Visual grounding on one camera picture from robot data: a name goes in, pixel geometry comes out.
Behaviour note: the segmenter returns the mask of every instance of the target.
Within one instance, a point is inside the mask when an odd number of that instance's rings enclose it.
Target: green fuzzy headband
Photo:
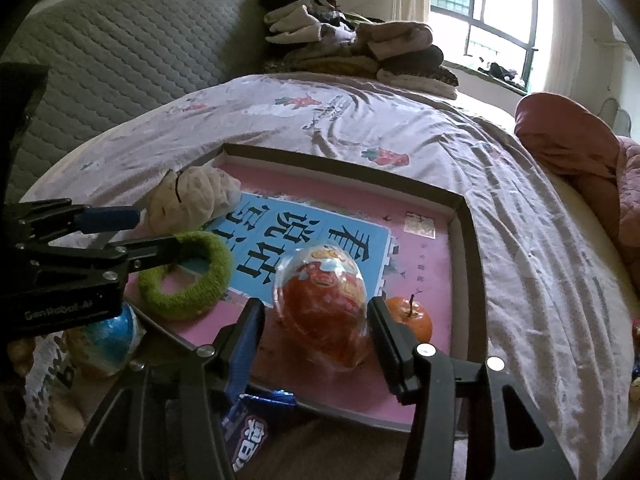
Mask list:
[[[194,285],[176,294],[161,290],[162,280],[175,264],[142,270],[138,277],[144,311],[169,321],[191,319],[208,312],[223,297],[231,281],[234,259],[222,238],[207,231],[194,231],[175,235],[181,244],[180,260],[204,258],[209,270]]]

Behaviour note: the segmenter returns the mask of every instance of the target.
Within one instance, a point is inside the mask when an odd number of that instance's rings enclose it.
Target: bolt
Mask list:
[[[102,273],[102,277],[105,280],[109,280],[110,282],[116,282],[118,280],[118,273],[113,270],[105,270]]]
[[[500,372],[504,370],[504,361],[496,356],[487,358],[486,365],[494,372]]]
[[[134,372],[141,372],[145,369],[145,364],[140,361],[132,361],[129,363],[129,368],[131,368]]]
[[[215,353],[216,349],[211,345],[202,345],[196,350],[196,354],[198,354],[199,357],[213,357]]]
[[[422,357],[431,357],[436,354],[436,347],[429,343],[422,343],[416,347],[418,354]]]

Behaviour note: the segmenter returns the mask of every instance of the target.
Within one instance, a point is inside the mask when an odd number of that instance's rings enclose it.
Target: white bed sheet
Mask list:
[[[462,94],[452,102],[359,78],[248,76],[105,132],[24,199],[143,206],[166,170],[222,142],[340,158],[463,194],[478,232],[490,354],[523,381],[578,477],[601,478],[638,421],[627,399],[639,302],[593,213],[537,165],[513,125]],[[381,148],[409,165],[379,166],[370,154]]]

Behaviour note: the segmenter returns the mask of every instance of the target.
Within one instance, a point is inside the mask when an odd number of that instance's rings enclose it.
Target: pink quilted blanket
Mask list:
[[[546,92],[520,101],[515,133],[537,161],[583,196],[640,292],[640,145],[615,136],[571,99]]]

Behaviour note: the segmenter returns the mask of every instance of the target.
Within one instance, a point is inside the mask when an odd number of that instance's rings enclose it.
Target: gray quilted headboard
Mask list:
[[[60,158],[98,134],[190,92],[260,70],[258,0],[65,0],[29,17],[2,61],[50,67],[19,150],[17,202]]]

